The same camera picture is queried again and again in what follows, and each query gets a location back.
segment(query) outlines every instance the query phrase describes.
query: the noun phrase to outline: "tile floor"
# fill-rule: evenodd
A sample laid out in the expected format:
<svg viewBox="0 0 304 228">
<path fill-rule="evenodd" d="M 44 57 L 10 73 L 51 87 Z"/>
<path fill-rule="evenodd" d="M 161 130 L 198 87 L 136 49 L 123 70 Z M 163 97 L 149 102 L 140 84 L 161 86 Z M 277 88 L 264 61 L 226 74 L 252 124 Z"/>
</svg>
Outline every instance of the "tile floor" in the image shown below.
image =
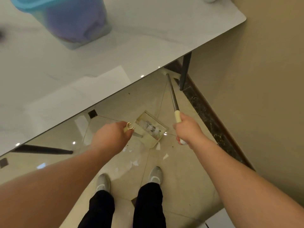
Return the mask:
<svg viewBox="0 0 304 228">
<path fill-rule="evenodd" d="M 188 99 L 178 91 L 177 84 L 172 83 L 180 110 L 194 117 L 203 132 L 214 140 Z M 94 133 L 104 124 L 116 120 L 132 122 L 144 110 L 169 126 L 168 135 L 161 139 L 160 150 L 145 148 L 136 137 L 132 137 L 126 151 L 116 155 L 99 171 L 99 174 L 108 173 L 112 180 L 112 195 L 116 204 L 112 227 L 131 226 L 134 212 L 131 200 L 147 182 L 154 166 L 160 166 L 164 172 L 163 209 L 168 228 L 198 227 L 222 208 L 210 178 L 192 150 L 178 145 L 175 140 L 173 105 L 164 75 L 156 71 L 93 108 L 97 117 L 90 119 L 86 112 L 81 113 L 28 144 L 71 149 L 77 155 L 86 150 Z M 0 184 L 33 171 L 42 163 L 50 165 L 70 156 L 8 153 L 3 157 L 8 159 L 9 165 L 0 169 Z M 78 226 L 88 210 L 89 199 L 95 193 L 97 176 L 82 193 L 61 228 Z"/>
</svg>

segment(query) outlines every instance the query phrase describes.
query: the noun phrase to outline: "hand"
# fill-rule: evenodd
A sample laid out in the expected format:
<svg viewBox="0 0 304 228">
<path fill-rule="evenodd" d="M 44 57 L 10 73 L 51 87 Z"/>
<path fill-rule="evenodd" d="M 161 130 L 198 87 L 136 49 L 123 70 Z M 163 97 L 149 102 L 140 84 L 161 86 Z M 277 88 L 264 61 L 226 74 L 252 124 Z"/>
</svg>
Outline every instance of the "hand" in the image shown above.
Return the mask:
<svg viewBox="0 0 304 228">
<path fill-rule="evenodd" d="M 102 152 L 103 155 L 108 154 L 111 159 L 122 151 L 134 132 L 134 130 L 127 130 L 124 133 L 123 129 L 126 125 L 126 122 L 105 124 L 94 135 L 90 149 Z"/>
<path fill-rule="evenodd" d="M 176 140 L 180 145 L 182 145 L 180 143 L 180 138 L 183 139 L 191 148 L 192 141 L 199 136 L 204 136 L 204 134 L 198 123 L 192 117 L 185 115 L 182 112 L 180 116 L 182 122 L 175 123 L 173 125 L 177 134 Z"/>
</svg>

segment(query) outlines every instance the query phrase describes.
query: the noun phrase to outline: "black pants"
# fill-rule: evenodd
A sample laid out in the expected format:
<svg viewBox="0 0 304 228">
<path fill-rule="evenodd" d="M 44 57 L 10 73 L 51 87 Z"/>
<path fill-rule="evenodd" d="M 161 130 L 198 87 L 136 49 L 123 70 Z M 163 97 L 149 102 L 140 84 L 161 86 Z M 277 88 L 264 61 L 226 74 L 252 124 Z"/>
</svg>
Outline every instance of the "black pants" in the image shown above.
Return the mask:
<svg viewBox="0 0 304 228">
<path fill-rule="evenodd" d="M 133 216 L 133 228 L 165 228 L 163 194 L 159 184 L 150 182 L 139 189 Z M 114 198 L 101 190 L 90 199 L 89 211 L 78 228 L 111 228 Z"/>
</svg>

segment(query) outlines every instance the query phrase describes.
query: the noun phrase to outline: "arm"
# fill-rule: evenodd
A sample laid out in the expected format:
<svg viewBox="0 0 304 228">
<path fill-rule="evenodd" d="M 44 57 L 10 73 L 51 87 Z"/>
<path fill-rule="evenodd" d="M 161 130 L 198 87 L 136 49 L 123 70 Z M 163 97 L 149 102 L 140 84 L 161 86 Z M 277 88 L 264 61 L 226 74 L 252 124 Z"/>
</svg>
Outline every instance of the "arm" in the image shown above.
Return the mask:
<svg viewBox="0 0 304 228">
<path fill-rule="evenodd" d="M 237 228 L 302 227 L 304 209 L 256 172 L 236 161 L 201 131 L 189 116 L 181 114 L 174 125 L 179 137 L 195 152 L 210 176 Z"/>
<path fill-rule="evenodd" d="M 2 227 L 59 227 L 98 171 L 131 138 L 126 122 L 103 126 L 81 155 L 20 176 L 0 186 Z"/>
</svg>

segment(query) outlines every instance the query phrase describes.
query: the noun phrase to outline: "left hand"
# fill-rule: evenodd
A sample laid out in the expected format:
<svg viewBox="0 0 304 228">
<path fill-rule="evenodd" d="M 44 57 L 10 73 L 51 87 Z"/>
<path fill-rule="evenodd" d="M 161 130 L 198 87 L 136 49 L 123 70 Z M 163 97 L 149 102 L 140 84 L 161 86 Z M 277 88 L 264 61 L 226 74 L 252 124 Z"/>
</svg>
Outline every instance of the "left hand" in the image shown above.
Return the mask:
<svg viewBox="0 0 304 228">
<path fill-rule="evenodd" d="M 114 157 L 122 151 L 130 140 L 134 130 L 123 129 L 127 126 L 127 122 L 115 122 L 105 124 L 100 128 L 93 137 L 90 149 Z"/>
</svg>

